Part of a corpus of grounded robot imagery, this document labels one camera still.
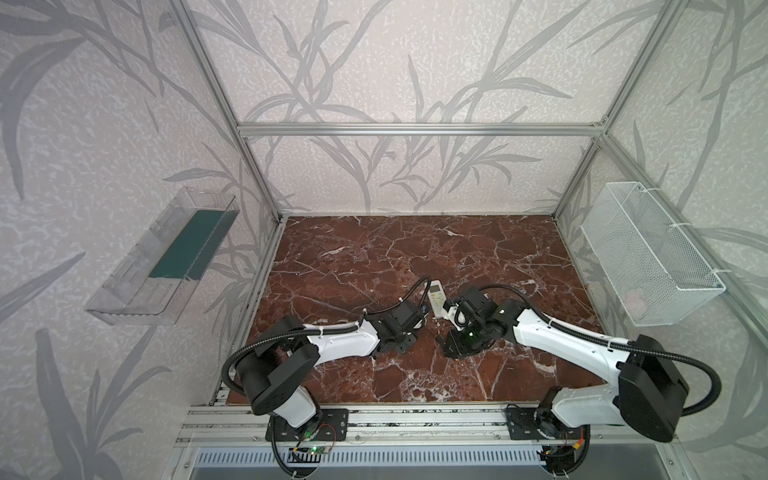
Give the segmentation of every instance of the green insert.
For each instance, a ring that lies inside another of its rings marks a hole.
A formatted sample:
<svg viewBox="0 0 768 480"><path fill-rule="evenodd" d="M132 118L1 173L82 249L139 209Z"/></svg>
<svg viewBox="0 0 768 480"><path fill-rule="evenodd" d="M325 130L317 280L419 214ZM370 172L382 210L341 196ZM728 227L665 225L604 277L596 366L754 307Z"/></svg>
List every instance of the green insert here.
<svg viewBox="0 0 768 480"><path fill-rule="evenodd" d="M238 213L224 210L195 212L149 277L199 281Z"/></svg>

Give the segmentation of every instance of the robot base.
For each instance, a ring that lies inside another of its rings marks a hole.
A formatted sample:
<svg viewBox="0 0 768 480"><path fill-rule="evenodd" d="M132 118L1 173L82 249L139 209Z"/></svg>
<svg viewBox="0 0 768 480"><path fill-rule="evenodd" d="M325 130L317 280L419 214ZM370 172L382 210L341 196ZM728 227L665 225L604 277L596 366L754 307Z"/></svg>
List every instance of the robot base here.
<svg viewBox="0 0 768 480"><path fill-rule="evenodd" d="M348 409L323 409L321 410L322 417L320 423L327 423L331 425L333 429L327 425L323 425L317 434L309 439L309 442L332 442L333 430L336 430L336 441L342 442L346 440L346 429L349 423L349 410ZM298 442L299 432L285 421L285 419L279 415L275 415L275 441L276 442ZM270 431L266 432L266 440L270 442L272 435Z"/></svg>
<svg viewBox="0 0 768 480"><path fill-rule="evenodd" d="M538 431L536 425L535 412L537 407L518 407L510 405L505 414L507 417L507 430L511 440L552 440L552 437L546 437ZM581 436L579 428L565 429L559 431L554 437L557 440L578 440Z"/></svg>

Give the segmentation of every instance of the red marble tabletop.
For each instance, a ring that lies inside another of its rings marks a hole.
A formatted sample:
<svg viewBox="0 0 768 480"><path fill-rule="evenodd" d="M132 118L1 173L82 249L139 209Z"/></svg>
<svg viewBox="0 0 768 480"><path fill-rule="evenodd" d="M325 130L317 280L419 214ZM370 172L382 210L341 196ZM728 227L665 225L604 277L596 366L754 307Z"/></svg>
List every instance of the red marble tabletop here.
<svg viewBox="0 0 768 480"><path fill-rule="evenodd" d="M559 319L601 332L550 217L291 218L280 242L249 340L282 316L305 323L355 320L364 306L388 306L421 276L441 280L445 295L465 284L511 283ZM413 298L418 299L421 289ZM490 290L497 302L507 295ZM554 385L602 381L537 349L498 341L490 350L446 359L430 331L405 354L345 358L315 368L304 386L320 403L540 400ZM247 401L231 393L232 404Z"/></svg>

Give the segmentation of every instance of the leaf pattern wallpaper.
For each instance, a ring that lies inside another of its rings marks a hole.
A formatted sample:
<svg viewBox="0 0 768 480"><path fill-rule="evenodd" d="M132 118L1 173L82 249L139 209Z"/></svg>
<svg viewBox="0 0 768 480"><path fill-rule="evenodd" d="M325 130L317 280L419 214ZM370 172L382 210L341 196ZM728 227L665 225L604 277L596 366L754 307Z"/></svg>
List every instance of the leaf pattern wallpaper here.
<svg viewBox="0 0 768 480"><path fill-rule="evenodd" d="M663 4L189 3L239 122L442 123L599 121ZM548 214L588 139L249 141L286 212Z"/></svg>
<svg viewBox="0 0 768 480"><path fill-rule="evenodd" d="M0 2L0 478L156 478L276 225L163 2ZM90 295L181 187L241 212L172 327Z"/></svg>
<svg viewBox="0 0 768 480"><path fill-rule="evenodd" d="M688 2L611 131L763 306L768 278L766 10L765 1ZM592 303L613 334L656 336L665 348L702 359L720 373L721 400L683 419L677 429L699 477L764 478L764 346L722 299L673 326L634 327L581 233L605 183L625 180L608 154L598 155L559 220ZM707 381L690 374L690 395L700 398Z"/></svg>

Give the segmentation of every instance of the white wire basket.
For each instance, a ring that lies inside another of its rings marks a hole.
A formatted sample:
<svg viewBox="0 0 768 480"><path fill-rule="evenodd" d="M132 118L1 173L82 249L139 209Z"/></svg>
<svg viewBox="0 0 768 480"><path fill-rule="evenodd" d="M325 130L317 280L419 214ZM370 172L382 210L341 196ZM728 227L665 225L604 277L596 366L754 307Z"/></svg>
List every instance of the white wire basket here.
<svg viewBox="0 0 768 480"><path fill-rule="evenodd" d="M725 291L680 224L638 182L605 184L581 230L636 326L677 323Z"/></svg>

